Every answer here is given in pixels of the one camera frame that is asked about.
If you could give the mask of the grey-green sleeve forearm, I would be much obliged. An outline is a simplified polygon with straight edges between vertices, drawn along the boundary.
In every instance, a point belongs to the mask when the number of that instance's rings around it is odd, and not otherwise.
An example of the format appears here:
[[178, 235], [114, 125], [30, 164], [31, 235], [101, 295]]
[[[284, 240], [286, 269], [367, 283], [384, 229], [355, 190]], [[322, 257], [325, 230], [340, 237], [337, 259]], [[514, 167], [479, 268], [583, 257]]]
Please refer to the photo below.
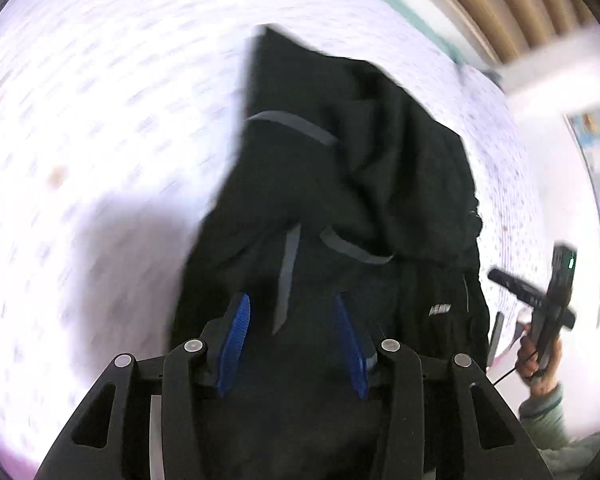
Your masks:
[[564, 388], [558, 382], [549, 393], [530, 394], [518, 408], [521, 425], [540, 450], [559, 450], [571, 442], [566, 433], [563, 398]]

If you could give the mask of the person's right hand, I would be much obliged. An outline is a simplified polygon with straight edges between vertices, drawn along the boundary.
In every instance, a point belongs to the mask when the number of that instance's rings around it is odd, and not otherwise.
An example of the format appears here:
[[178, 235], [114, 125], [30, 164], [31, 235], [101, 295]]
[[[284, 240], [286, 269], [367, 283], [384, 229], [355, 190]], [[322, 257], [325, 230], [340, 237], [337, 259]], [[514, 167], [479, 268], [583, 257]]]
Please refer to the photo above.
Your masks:
[[562, 360], [562, 340], [557, 336], [550, 346], [548, 352], [548, 364], [543, 373], [539, 372], [536, 348], [531, 337], [531, 325], [524, 326], [524, 336], [520, 340], [520, 348], [517, 352], [515, 370], [520, 378], [529, 388], [532, 398], [548, 396], [558, 386], [558, 366]]

